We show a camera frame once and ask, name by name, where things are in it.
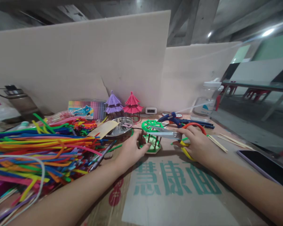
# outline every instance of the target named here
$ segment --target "scissors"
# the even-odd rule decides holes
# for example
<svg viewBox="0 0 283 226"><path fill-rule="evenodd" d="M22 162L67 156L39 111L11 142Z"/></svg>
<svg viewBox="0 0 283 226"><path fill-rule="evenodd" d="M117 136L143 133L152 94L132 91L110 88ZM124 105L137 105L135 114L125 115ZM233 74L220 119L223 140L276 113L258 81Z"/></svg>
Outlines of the scissors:
<svg viewBox="0 0 283 226"><path fill-rule="evenodd" d="M189 124L186 124L184 127L182 127L183 129L186 129L187 127L189 126L197 126L201 129L201 132L206 135L206 132L204 130L204 128L196 123L196 122L190 122ZM159 136L159 137L164 137L164 138L168 138L168 139L175 139L175 140L178 140L180 141L180 144L183 146L181 149L182 151L185 153L185 155L192 161L195 161L195 159L193 159L189 153L187 152L187 150L185 149L185 147L188 147L190 146L189 143L184 143L182 141L182 134L179 133L179 132L176 132L174 130L168 130L168 129L165 129L165 128L161 128L161 127L157 127L157 126L150 126L152 127L153 129L156 129L157 131L159 132L148 132L147 134L150 134L150 135L154 135L154 136Z"/></svg>

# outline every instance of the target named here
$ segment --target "ceiling light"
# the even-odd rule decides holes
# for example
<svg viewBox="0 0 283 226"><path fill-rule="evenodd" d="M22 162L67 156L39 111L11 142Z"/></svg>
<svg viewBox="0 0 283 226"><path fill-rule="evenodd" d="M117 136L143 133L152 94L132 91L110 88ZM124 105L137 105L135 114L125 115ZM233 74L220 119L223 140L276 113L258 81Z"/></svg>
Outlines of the ceiling light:
<svg viewBox="0 0 283 226"><path fill-rule="evenodd" d="M265 37L265 36L267 36L267 35L270 35L273 31L274 31L274 28L269 29L268 31L265 31L265 32L262 34L262 37Z"/></svg>

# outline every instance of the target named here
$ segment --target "green wall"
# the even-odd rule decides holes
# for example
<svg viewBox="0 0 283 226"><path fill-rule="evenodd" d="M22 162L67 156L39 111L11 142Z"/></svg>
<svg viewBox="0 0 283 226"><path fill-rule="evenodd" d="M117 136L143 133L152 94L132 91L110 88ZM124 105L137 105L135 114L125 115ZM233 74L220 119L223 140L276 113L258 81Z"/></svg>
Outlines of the green wall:
<svg viewBox="0 0 283 226"><path fill-rule="evenodd" d="M231 63L241 63L249 49L250 45L242 46L238 49L237 53L233 57Z"/></svg>
<svg viewBox="0 0 283 226"><path fill-rule="evenodd" d="M283 35L264 40L252 61L283 58Z"/></svg>

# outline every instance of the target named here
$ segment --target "glass table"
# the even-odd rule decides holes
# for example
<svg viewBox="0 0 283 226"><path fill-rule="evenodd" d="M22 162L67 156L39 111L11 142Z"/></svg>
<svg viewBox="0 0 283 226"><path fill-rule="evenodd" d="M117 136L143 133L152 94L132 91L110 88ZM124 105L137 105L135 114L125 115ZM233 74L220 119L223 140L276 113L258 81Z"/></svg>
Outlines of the glass table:
<svg viewBox="0 0 283 226"><path fill-rule="evenodd" d="M224 93L221 97L221 101L226 95L229 86L241 86L241 87L247 87L247 91L243 95L242 98L245 98L247 93L251 89L263 89L263 90L270 90L270 91L277 91L283 93L283 83L278 82L258 82L258 81L231 81L231 80L224 80L222 82L222 85L226 85L226 88L224 90ZM282 103L283 101L283 94L282 96L274 103L274 105L268 110L268 112L263 116L261 121L266 121L268 117L275 111L275 109Z"/></svg>

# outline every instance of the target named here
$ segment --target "smartphone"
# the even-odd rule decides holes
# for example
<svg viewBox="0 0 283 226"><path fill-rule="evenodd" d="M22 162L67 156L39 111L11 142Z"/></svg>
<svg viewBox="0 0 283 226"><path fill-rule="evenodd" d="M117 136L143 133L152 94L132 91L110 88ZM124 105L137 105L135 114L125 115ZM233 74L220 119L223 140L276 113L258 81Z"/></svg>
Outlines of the smartphone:
<svg viewBox="0 0 283 226"><path fill-rule="evenodd" d="M258 151L240 150L237 153L264 177L283 185L283 167Z"/></svg>

